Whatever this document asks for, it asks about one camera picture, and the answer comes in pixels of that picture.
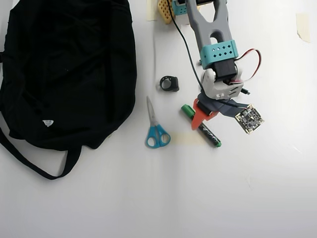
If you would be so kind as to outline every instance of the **white surface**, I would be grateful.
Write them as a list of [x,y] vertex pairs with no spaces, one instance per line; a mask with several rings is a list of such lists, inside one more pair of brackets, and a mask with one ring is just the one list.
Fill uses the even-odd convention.
[[[1,238],[316,237],[317,3],[230,0],[228,8],[239,53],[255,47],[263,54],[259,74],[246,85],[251,95],[237,100],[253,103],[265,123],[248,136],[234,119],[217,116],[207,124],[222,140],[220,149],[185,142],[146,148],[146,96],[168,132],[196,135],[179,109],[199,89],[174,26],[147,22],[146,1],[132,0],[133,114],[98,150],[84,148],[73,172],[57,181],[0,148]],[[311,44],[297,35],[297,12],[310,15]],[[198,61],[193,31],[182,30]],[[245,63],[251,73],[256,62]],[[164,75],[178,76],[178,93],[156,90]],[[64,153],[11,141],[57,174]]]

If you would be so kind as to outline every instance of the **white label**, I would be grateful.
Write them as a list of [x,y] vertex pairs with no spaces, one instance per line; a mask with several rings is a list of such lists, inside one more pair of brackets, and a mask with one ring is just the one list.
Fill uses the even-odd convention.
[[47,127],[50,127],[50,126],[53,125],[53,123],[54,123],[53,120],[44,120],[43,122],[44,122],[44,124],[45,124]]

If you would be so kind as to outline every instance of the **red wire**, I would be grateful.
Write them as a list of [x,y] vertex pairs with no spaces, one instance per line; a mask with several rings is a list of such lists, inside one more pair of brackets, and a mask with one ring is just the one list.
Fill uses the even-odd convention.
[[[243,53],[243,55],[242,55],[241,57],[239,57],[239,58],[237,58],[237,59],[235,60],[235,61],[241,60],[242,58],[244,58],[246,55],[248,55],[248,54],[251,53],[252,51],[255,51],[255,52],[258,53],[259,63],[258,63],[258,66],[257,66],[256,70],[254,71],[253,75],[251,76],[251,78],[249,78],[249,79],[247,79],[247,80],[245,80],[245,81],[248,81],[248,80],[252,79],[252,78],[257,74],[257,72],[259,71],[260,66],[261,66],[261,64],[262,64],[262,55],[261,55],[261,52],[260,52],[259,50],[257,50],[257,49],[249,49],[248,51],[246,51],[245,53]],[[244,82],[244,81],[233,81],[232,83],[242,83],[242,82]]]

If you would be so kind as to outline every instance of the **black bag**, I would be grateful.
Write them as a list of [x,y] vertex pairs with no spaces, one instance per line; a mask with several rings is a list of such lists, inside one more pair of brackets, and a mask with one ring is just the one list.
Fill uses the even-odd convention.
[[135,103],[136,56],[127,0],[21,0],[11,10],[0,110],[10,136],[68,151],[52,176],[24,158],[0,130],[0,143],[48,179],[67,175],[83,145],[97,149]]

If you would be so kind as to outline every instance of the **bag strap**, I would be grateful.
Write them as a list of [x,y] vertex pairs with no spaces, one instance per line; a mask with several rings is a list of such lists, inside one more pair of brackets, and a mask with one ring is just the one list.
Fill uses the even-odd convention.
[[64,171],[59,176],[53,176],[45,172],[44,170],[41,170],[36,165],[32,164],[30,161],[28,161],[15,147],[14,145],[6,138],[3,131],[0,128],[0,143],[3,145],[14,157],[16,157],[21,163],[26,165],[27,167],[33,169],[38,174],[42,175],[43,177],[55,180],[61,177],[66,176],[69,174],[69,172],[73,169],[75,164],[77,163],[80,153],[81,153],[81,146],[78,148],[71,149],[67,152],[67,158],[65,163]]

